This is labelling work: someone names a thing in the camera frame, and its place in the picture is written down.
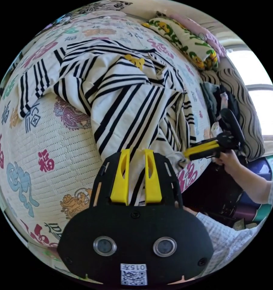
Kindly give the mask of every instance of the person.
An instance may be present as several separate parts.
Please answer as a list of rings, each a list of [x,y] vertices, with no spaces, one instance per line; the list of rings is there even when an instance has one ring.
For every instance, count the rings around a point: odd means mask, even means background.
[[[233,177],[252,201],[273,206],[273,180],[267,181],[241,165],[233,150],[221,153],[220,158],[215,162],[218,165],[224,165],[225,171]],[[186,207],[184,209],[195,215],[204,224],[214,248],[213,256],[207,267],[195,278],[215,272],[230,263],[250,244],[266,221],[265,218],[254,228],[236,231],[200,212]]]

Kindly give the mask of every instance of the screw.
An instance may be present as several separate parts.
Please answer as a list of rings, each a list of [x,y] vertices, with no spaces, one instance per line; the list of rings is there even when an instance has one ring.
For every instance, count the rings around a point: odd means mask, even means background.
[[[139,217],[140,217],[140,213],[139,213],[138,211],[133,211],[133,212],[130,214],[130,216],[131,216],[132,218],[139,218]]]
[[[198,266],[202,267],[207,263],[207,259],[206,258],[202,258],[198,261]]]
[[[66,261],[66,263],[67,263],[68,265],[71,265],[71,264],[72,264],[72,260],[71,260],[70,257],[66,257],[66,258],[65,258],[65,261]]]

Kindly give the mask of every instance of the wavy striped cushion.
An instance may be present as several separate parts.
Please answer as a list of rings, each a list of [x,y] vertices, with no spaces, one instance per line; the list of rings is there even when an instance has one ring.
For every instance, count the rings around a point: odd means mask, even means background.
[[[265,148],[260,122],[249,92],[234,68],[222,68],[217,76],[221,84],[237,98],[240,125],[246,140],[245,154],[248,160],[255,160],[264,154]]]
[[[220,80],[217,76],[217,74],[212,70],[206,70],[200,72],[201,78],[204,82],[210,82],[214,85],[220,85]]]

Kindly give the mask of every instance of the pink pillow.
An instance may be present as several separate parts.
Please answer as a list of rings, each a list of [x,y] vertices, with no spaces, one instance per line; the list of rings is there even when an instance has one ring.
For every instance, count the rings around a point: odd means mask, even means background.
[[[171,14],[169,15],[169,18],[175,19],[190,32],[209,44],[215,50],[218,59],[220,59],[220,57],[226,56],[227,50],[219,43],[218,39],[208,29],[202,27],[192,19],[182,17],[179,14]]]

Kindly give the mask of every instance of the qr code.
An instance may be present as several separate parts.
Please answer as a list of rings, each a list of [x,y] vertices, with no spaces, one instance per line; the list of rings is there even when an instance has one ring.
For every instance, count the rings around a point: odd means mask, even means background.
[[[146,271],[121,271],[121,284],[134,286],[147,285]]]

